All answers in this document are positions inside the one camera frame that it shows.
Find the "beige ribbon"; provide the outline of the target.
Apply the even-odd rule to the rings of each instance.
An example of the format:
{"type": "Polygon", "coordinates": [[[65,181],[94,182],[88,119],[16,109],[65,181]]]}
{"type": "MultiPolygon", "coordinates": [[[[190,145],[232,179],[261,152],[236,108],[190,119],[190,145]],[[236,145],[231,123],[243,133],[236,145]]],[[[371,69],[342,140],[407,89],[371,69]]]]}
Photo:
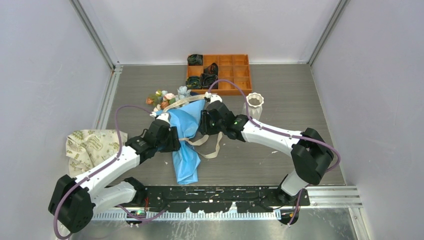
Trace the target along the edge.
{"type": "MultiPolygon", "coordinates": [[[[204,100],[204,94],[190,96],[190,97],[187,97],[187,98],[183,98],[183,99],[177,100],[176,102],[174,102],[174,103],[168,105],[167,107],[165,107],[162,110],[162,112],[167,112],[168,110],[174,109],[177,106],[180,106],[182,104],[190,103],[190,102],[194,102],[194,101],[199,101],[199,100],[204,100]]],[[[202,135],[202,138],[199,138],[196,141],[191,141],[190,138],[184,137],[184,138],[180,138],[180,140],[183,140],[183,141],[187,142],[191,146],[198,147],[198,146],[201,146],[201,145],[205,144],[208,141],[209,137],[210,137],[206,133],[201,133],[199,129],[197,129],[196,133],[197,134],[201,134],[202,135]]],[[[200,156],[202,156],[203,158],[205,158],[205,159],[214,159],[214,158],[216,158],[218,156],[219,152],[220,152],[220,148],[221,148],[220,141],[221,141],[222,138],[223,138],[223,133],[222,132],[219,132],[217,134],[217,139],[216,139],[215,151],[214,152],[209,153],[209,154],[202,154],[200,152],[197,152],[197,153],[200,156]]]]}

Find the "blue paper flower bouquet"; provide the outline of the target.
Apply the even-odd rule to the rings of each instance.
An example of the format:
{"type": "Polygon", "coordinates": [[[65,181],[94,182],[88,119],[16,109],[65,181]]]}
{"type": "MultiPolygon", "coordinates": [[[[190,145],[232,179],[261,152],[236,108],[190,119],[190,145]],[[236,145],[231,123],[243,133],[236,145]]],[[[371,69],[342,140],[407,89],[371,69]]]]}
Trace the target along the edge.
{"type": "MultiPolygon", "coordinates": [[[[186,86],[177,89],[177,94],[166,90],[157,90],[146,99],[148,105],[154,106],[153,111],[158,115],[163,110],[179,100],[191,97],[191,91],[186,86]]],[[[198,132],[201,120],[201,111],[204,109],[203,98],[171,107],[166,112],[170,115],[170,125],[176,127],[180,149],[172,153],[173,166],[176,182],[179,185],[187,185],[198,181],[197,168],[201,162],[199,154],[189,143],[198,132]]]]}

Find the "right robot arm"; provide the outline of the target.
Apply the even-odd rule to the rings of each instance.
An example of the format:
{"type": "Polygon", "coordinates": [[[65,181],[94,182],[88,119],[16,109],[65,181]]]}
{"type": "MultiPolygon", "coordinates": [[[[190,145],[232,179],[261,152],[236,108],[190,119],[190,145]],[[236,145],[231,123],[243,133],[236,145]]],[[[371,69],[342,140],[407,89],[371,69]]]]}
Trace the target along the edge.
{"type": "Polygon", "coordinates": [[[304,187],[318,185],[334,154],[313,128],[292,131],[264,124],[245,114],[235,115],[221,101],[213,101],[201,111],[199,132],[203,135],[222,133],[229,139],[260,144],[291,157],[294,170],[280,183],[277,198],[291,205],[304,187]]]}

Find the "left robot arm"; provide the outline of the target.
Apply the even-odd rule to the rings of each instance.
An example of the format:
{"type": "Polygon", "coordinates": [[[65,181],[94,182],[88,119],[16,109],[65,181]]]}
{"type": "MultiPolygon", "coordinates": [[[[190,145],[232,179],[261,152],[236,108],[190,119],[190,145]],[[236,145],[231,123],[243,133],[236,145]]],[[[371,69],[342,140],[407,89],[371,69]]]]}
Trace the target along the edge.
{"type": "Polygon", "coordinates": [[[93,216],[110,208],[130,204],[143,206],[145,186],[128,177],[109,186],[123,173],[152,158],[157,152],[177,152],[181,147],[177,127],[157,117],[143,133],[127,140],[121,150],[93,169],[76,177],[67,174],[56,182],[48,211],[54,216],[53,228],[59,239],[59,224],[74,234],[85,228],[93,216]]]}

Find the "white ribbed vase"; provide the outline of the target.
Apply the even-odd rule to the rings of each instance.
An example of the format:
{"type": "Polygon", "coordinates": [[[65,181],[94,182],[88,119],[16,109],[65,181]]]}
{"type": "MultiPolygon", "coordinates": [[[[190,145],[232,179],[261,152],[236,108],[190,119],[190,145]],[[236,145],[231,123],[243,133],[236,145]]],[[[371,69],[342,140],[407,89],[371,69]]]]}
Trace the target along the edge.
{"type": "Polygon", "coordinates": [[[260,93],[252,92],[246,96],[241,113],[255,120],[259,120],[263,111],[264,97],[260,93]]]}

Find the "dark rolled fabric large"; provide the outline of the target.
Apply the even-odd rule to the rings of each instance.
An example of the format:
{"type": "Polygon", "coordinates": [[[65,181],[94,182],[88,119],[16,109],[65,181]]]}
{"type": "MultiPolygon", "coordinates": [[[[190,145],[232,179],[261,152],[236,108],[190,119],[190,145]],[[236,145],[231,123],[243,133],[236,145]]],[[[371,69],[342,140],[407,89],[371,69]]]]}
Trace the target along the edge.
{"type": "Polygon", "coordinates": [[[218,76],[216,74],[202,73],[200,75],[200,84],[202,89],[209,89],[217,80],[218,76]]]}

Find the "dark rolled fabric bottom-left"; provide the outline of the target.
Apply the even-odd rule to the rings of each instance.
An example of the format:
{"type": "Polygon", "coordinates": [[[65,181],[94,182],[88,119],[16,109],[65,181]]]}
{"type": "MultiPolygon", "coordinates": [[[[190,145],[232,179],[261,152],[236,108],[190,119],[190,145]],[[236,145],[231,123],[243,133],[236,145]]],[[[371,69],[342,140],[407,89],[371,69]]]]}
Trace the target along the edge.
{"type": "Polygon", "coordinates": [[[201,90],[203,88],[199,76],[188,76],[185,85],[189,90],[201,90]]]}

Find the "dark rolled fabric middle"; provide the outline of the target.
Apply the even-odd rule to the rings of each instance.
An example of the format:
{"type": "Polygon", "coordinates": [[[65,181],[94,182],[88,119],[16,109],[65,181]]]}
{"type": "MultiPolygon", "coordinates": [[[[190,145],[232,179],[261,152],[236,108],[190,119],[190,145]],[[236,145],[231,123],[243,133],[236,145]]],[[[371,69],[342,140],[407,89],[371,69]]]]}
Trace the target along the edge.
{"type": "Polygon", "coordinates": [[[213,62],[209,66],[203,69],[204,74],[208,75],[218,75],[219,74],[219,66],[216,62],[213,62]]]}

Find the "orange compartment tray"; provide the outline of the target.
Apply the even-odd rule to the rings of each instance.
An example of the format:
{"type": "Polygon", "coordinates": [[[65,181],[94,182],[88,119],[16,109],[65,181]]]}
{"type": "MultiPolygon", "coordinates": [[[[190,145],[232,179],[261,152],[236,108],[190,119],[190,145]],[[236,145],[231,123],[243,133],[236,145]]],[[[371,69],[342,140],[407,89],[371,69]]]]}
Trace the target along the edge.
{"type": "MultiPolygon", "coordinates": [[[[218,65],[218,80],[209,89],[212,93],[223,96],[240,95],[252,92],[251,69],[247,54],[203,54],[203,65],[189,66],[187,63],[186,79],[204,73],[204,68],[212,63],[218,65]]],[[[208,89],[191,89],[194,94],[204,94],[208,89]]]]}

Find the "dark rolled fabric top-left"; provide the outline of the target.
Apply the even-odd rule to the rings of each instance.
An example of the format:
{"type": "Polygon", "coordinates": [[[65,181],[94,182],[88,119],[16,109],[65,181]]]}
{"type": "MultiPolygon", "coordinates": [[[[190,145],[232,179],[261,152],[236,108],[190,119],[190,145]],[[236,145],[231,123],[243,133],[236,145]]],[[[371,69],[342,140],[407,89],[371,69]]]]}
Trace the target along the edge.
{"type": "Polygon", "coordinates": [[[188,66],[202,66],[204,64],[204,56],[202,54],[191,54],[187,57],[188,66]]]}

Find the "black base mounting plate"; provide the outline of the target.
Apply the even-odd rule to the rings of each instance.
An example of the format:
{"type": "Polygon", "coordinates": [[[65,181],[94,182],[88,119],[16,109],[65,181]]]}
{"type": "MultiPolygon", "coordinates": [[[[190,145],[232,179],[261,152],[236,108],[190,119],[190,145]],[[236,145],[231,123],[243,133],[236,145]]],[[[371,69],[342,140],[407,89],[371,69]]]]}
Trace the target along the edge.
{"type": "Polygon", "coordinates": [[[301,197],[284,196],[278,186],[146,186],[141,198],[123,204],[152,212],[226,213],[235,206],[237,213],[270,213],[283,207],[309,206],[307,191],[301,197]]]}

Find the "floral patterned cloth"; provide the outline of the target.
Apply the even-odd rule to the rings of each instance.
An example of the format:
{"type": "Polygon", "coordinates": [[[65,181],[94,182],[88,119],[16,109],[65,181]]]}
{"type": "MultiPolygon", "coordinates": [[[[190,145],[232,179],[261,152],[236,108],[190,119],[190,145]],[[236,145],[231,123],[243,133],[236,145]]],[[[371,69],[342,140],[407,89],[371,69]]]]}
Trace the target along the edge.
{"type": "Polygon", "coordinates": [[[114,129],[84,129],[72,132],[66,138],[65,153],[69,157],[71,177],[85,173],[119,150],[117,131],[114,129]]]}

